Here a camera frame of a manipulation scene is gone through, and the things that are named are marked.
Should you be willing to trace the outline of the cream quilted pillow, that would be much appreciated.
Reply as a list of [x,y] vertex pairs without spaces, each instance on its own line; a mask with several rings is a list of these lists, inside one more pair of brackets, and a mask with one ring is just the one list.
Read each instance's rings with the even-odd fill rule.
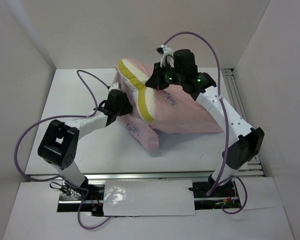
[[156,91],[146,86],[153,69],[149,64],[131,58],[122,58],[116,67],[115,81],[127,93],[130,104],[133,106],[132,114],[147,123],[155,120]]

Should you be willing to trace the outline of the pink printed pillowcase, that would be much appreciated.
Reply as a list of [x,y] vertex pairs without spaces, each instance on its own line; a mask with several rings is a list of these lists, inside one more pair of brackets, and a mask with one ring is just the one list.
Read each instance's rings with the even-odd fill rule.
[[222,128],[208,111],[199,105],[181,86],[155,89],[155,117],[148,123],[132,113],[119,117],[122,126],[148,152],[160,149],[156,131],[166,134],[220,133]]

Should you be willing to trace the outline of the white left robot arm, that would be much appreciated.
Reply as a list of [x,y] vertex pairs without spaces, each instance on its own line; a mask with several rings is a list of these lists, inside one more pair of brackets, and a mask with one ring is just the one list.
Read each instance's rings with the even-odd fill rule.
[[57,170],[76,199],[82,200],[89,193],[88,179],[75,162],[79,140],[96,130],[106,128],[117,117],[132,111],[128,95],[120,89],[112,89],[107,99],[87,116],[75,116],[70,121],[61,121],[60,116],[49,118],[50,123],[37,153]]

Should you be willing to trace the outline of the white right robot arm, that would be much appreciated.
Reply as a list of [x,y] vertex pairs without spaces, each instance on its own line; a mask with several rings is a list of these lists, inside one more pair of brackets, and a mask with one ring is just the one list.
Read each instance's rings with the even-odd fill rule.
[[222,97],[219,84],[206,72],[199,72],[195,56],[189,49],[173,51],[166,45],[157,48],[161,60],[154,64],[146,87],[164,90],[178,85],[208,111],[225,132],[222,163],[208,178],[208,196],[220,196],[238,169],[260,151],[265,133],[246,122]]

